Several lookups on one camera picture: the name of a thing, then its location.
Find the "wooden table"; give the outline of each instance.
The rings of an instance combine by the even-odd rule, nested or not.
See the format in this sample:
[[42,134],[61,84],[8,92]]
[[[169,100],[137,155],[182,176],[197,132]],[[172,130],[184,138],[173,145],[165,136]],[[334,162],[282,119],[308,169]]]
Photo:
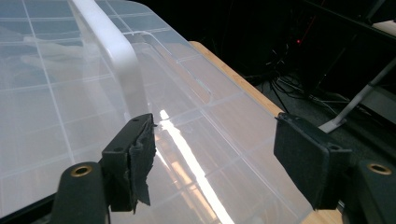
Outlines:
[[[244,89],[253,99],[259,104],[267,108],[275,117],[282,112],[282,110],[272,103],[267,97],[262,95],[256,88],[251,86],[241,76],[239,76],[231,67],[220,60],[210,50],[205,48],[201,43],[190,41],[190,43],[206,58],[217,66],[224,74],[227,74],[235,83]],[[341,214],[337,210],[320,210],[312,212],[302,223],[304,224],[341,224]]]

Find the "clamp jaw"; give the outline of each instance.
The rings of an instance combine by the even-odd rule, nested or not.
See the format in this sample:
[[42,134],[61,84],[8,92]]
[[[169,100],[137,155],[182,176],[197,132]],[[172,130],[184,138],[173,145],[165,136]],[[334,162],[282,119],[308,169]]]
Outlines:
[[150,205],[146,183],[155,156],[151,114],[131,119],[102,152],[99,162],[83,162],[61,176],[51,223],[110,223],[113,212]]

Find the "brass insert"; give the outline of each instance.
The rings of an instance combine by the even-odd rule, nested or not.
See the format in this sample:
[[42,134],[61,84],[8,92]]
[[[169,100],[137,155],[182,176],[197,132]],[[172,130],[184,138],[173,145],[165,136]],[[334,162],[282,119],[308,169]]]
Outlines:
[[392,174],[392,171],[388,167],[380,165],[380,164],[370,163],[367,165],[367,167],[371,171],[373,171],[377,174],[380,174],[380,175],[391,175]]
[[71,176],[80,177],[89,174],[92,171],[92,167],[89,165],[82,165],[73,169]]

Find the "white handle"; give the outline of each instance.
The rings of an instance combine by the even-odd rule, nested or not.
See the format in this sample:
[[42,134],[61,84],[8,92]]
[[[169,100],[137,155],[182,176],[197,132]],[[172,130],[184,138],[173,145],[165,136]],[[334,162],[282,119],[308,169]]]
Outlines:
[[139,63],[131,43],[94,0],[72,0],[70,7],[84,40],[99,45],[119,82],[130,116],[149,112]]

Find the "clear plastic box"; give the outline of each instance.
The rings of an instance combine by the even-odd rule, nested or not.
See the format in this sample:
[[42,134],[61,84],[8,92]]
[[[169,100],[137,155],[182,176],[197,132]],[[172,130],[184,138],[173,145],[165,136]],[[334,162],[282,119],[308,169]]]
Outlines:
[[[96,1],[139,62],[157,155],[151,206],[113,223],[297,223],[309,203],[273,155],[276,120],[148,7]],[[125,91],[66,1],[0,1],[0,217],[99,161]]]

